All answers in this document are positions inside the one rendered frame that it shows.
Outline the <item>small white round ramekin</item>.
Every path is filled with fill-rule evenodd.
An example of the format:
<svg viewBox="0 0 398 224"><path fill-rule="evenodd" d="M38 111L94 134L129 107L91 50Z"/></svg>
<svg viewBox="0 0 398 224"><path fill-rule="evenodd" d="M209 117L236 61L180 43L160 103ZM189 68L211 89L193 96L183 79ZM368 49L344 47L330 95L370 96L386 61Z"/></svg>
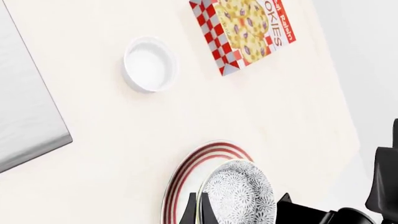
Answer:
<svg viewBox="0 0 398 224"><path fill-rule="evenodd" d="M122 77L138 93L169 89L177 79L176 55L156 37L137 37L127 46L122 60Z"/></svg>

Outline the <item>white plate with red rings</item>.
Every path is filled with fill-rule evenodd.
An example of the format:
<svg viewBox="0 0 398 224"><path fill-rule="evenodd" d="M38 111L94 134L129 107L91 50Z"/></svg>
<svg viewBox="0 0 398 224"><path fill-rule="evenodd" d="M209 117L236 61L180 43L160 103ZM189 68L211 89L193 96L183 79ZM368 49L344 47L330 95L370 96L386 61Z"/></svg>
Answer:
<svg viewBox="0 0 398 224"><path fill-rule="evenodd" d="M244 149L226 140L210 141L193 150L170 178L162 201L160 224L179 224L189 195L197 193L218 166L233 159L253 161Z"/></svg>

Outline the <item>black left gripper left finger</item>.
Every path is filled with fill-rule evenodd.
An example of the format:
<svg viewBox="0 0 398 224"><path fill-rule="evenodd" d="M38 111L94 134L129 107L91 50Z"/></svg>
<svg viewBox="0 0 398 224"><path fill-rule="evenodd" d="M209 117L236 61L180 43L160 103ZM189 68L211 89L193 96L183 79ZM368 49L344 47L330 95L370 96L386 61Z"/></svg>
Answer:
<svg viewBox="0 0 398 224"><path fill-rule="evenodd" d="M179 224L196 224L197 194L190 193L187 206Z"/></svg>

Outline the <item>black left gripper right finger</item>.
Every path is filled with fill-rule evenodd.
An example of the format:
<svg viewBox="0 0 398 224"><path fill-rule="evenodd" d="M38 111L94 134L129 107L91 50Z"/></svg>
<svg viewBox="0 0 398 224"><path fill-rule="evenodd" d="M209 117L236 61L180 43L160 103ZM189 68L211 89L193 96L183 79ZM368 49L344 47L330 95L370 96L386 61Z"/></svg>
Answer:
<svg viewBox="0 0 398 224"><path fill-rule="evenodd" d="M218 224L213 212L208 193L201 194L201 224Z"/></svg>

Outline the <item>patterned black and white bowl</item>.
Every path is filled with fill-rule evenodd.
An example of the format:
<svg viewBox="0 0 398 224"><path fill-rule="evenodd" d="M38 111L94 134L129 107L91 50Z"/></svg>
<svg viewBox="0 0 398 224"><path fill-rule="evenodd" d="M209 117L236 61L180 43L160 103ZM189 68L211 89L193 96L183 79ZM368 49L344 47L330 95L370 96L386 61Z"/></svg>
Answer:
<svg viewBox="0 0 398 224"><path fill-rule="evenodd" d="M276 224L277 203L266 175L249 160L218 166L201 184L218 224Z"/></svg>

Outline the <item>red checkered cookie box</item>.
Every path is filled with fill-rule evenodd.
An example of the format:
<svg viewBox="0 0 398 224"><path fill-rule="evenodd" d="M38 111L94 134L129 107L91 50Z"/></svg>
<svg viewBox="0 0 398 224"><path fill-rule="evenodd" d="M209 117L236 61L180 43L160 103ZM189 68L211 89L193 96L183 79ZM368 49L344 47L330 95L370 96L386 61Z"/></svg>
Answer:
<svg viewBox="0 0 398 224"><path fill-rule="evenodd" d="M189 0L222 76L296 41L281 0Z"/></svg>

